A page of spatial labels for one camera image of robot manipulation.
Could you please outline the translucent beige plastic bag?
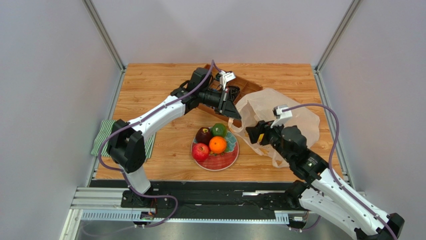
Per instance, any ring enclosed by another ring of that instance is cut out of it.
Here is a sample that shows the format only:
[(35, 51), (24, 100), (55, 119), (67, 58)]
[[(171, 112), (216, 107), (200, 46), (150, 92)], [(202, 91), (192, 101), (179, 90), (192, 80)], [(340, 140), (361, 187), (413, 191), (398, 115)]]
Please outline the translucent beige plastic bag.
[[(246, 127), (252, 127), (258, 121), (275, 121), (276, 117), (273, 109), (277, 106), (286, 105), (288, 107), (298, 106), (299, 103), (286, 95), (272, 89), (265, 88), (243, 96), (236, 104), (236, 109), (241, 116), (241, 126), (237, 127), (237, 120), (228, 120), (229, 130), (237, 137), (240, 137), (252, 150), (260, 156), (269, 157), (272, 166), (275, 168), (288, 168), (289, 164), (270, 145), (261, 146), (250, 143)], [(297, 126), (307, 139), (307, 146), (312, 147), (320, 138), (320, 118), (306, 107), (300, 107), (291, 111), (292, 118), (285, 124), (285, 127)]]

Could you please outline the orange fruit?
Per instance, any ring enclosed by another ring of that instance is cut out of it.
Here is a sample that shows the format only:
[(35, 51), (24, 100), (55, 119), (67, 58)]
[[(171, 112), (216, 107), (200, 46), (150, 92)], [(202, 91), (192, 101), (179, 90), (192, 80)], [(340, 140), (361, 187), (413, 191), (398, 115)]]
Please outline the orange fruit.
[(222, 136), (214, 136), (209, 141), (209, 149), (213, 154), (222, 154), (227, 149), (228, 143)]

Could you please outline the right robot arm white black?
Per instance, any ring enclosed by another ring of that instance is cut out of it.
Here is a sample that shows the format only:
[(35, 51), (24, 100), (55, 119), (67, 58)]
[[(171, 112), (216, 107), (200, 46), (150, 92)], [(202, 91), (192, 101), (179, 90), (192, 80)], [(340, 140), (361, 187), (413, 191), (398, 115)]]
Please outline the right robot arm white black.
[(381, 210), (342, 180), (307, 147), (297, 126), (273, 126), (261, 120), (245, 130), (252, 144), (270, 145), (299, 178), (285, 192), (292, 207), (313, 211), (354, 240), (400, 237), (405, 220), (398, 213)]

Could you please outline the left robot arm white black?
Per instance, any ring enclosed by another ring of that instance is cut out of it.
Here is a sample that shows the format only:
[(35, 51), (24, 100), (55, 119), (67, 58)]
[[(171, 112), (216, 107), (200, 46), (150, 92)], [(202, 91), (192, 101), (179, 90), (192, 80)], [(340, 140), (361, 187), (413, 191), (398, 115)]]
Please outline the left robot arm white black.
[(198, 67), (191, 78), (174, 89), (158, 106), (130, 121), (117, 120), (111, 135), (101, 144), (118, 164), (128, 187), (143, 195), (151, 187), (144, 163), (147, 140), (173, 120), (197, 108), (200, 104), (212, 107), (214, 112), (228, 118), (241, 119), (227, 83), (236, 79), (232, 71), (220, 70), (216, 75), (212, 69)]

